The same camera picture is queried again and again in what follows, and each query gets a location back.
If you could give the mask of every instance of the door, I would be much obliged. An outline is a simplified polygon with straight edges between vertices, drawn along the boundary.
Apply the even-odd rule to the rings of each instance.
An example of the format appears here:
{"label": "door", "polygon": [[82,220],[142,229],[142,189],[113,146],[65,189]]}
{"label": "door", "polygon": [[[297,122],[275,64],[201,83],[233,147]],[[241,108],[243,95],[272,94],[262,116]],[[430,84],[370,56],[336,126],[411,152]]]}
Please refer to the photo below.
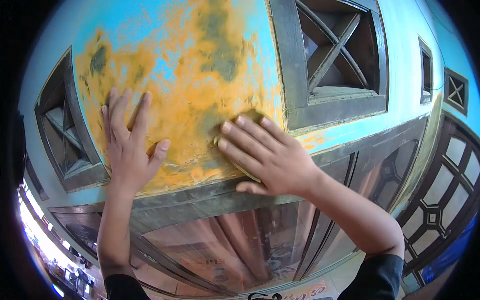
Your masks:
{"label": "door", "polygon": [[444,117],[430,169],[398,219],[405,238],[404,274],[439,256],[474,217],[480,191],[480,147],[474,137],[460,122]]}

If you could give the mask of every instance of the orange paint patch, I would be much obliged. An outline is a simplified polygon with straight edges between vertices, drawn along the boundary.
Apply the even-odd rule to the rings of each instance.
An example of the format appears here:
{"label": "orange paint patch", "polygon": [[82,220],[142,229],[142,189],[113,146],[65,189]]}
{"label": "orange paint patch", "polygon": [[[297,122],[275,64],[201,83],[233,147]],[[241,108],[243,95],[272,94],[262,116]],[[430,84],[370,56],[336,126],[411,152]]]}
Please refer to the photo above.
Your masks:
{"label": "orange paint patch", "polygon": [[[141,94],[152,92],[146,149],[151,153],[164,138],[172,146],[143,195],[240,176],[212,143],[218,125],[239,113],[255,108],[276,116],[284,126],[283,108],[274,106],[280,84],[277,79],[264,82],[264,72],[271,71],[259,63],[263,58],[257,35],[244,38],[244,21],[253,6],[247,1],[239,10],[216,0],[190,0],[188,6],[190,18],[185,20],[186,7],[169,8],[169,15],[158,16],[168,20],[166,24],[135,46],[113,50],[108,34],[98,30],[74,60],[80,102],[107,165],[101,106],[110,88],[117,86],[122,92],[130,87],[136,92],[127,107],[126,124],[131,123]],[[139,18],[153,16],[143,11]],[[169,78],[156,69],[159,63],[167,65]]]}

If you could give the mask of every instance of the blue object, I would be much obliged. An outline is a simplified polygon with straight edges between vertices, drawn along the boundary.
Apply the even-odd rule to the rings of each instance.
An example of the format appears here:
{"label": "blue object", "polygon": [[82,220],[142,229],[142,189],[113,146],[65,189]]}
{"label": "blue object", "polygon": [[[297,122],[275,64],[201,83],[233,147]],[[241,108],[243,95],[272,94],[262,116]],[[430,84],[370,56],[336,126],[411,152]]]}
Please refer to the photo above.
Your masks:
{"label": "blue object", "polygon": [[473,217],[467,227],[463,230],[462,234],[447,248],[440,256],[438,256],[430,265],[426,266],[421,276],[425,284],[434,281],[440,276],[448,267],[454,264],[463,251],[467,247],[470,235],[475,227],[477,216]]}

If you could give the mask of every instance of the wire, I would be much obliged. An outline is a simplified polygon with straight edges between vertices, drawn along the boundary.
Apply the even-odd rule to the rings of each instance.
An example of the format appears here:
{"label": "wire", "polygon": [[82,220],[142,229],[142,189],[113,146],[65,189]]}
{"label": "wire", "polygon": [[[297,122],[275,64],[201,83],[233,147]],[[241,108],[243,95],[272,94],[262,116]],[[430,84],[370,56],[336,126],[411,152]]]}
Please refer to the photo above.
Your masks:
{"label": "wire", "polygon": [[[426,18],[425,15],[423,14],[423,12],[422,12],[422,10],[421,10],[421,8],[420,8],[417,0],[415,0],[415,4],[416,4],[417,7],[419,8],[419,11],[420,11],[421,15],[423,16],[423,19],[425,20],[425,22],[427,23],[428,28],[430,29],[430,31],[431,31],[432,34],[433,34],[433,30],[432,30],[432,28],[430,27],[430,24],[428,23],[427,18]],[[445,66],[445,57],[444,57],[444,54],[442,53],[442,48],[440,48],[440,43],[438,42],[438,39],[437,39],[437,37],[436,37],[435,35],[433,35],[433,38],[435,39],[435,42],[437,42],[438,49],[439,49],[439,51],[440,51],[440,54],[442,55],[442,61],[443,61],[444,66]],[[442,86],[440,86],[439,88],[432,88],[431,90],[432,90],[432,91],[436,91],[436,90],[442,89],[442,88],[446,85],[447,81],[448,81],[448,76],[447,76],[447,78],[445,78],[444,84],[443,84]]]}

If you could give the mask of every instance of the right hand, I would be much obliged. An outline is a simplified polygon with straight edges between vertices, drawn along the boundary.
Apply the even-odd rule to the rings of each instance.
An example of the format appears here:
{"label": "right hand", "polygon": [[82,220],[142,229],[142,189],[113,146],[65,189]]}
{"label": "right hand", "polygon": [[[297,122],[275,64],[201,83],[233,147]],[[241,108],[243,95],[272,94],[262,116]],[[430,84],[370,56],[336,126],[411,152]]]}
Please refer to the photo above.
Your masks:
{"label": "right hand", "polygon": [[262,181],[241,182],[237,191],[305,197],[319,183],[323,172],[302,145],[271,120],[262,117],[260,124],[239,116],[235,124],[227,121],[221,126],[227,139],[221,138],[218,148],[230,161]]}

